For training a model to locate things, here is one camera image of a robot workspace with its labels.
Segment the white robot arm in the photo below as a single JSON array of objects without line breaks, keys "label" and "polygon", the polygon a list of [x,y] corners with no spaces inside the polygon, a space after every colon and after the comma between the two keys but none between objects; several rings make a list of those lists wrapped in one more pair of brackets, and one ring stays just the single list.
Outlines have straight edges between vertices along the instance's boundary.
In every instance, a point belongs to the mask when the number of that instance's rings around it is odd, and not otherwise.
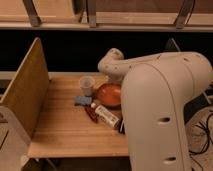
[{"label": "white robot arm", "polygon": [[213,67],[197,52],[126,59],[110,49],[98,70],[122,82],[121,109],[132,171],[191,171],[184,106],[201,95]]}]

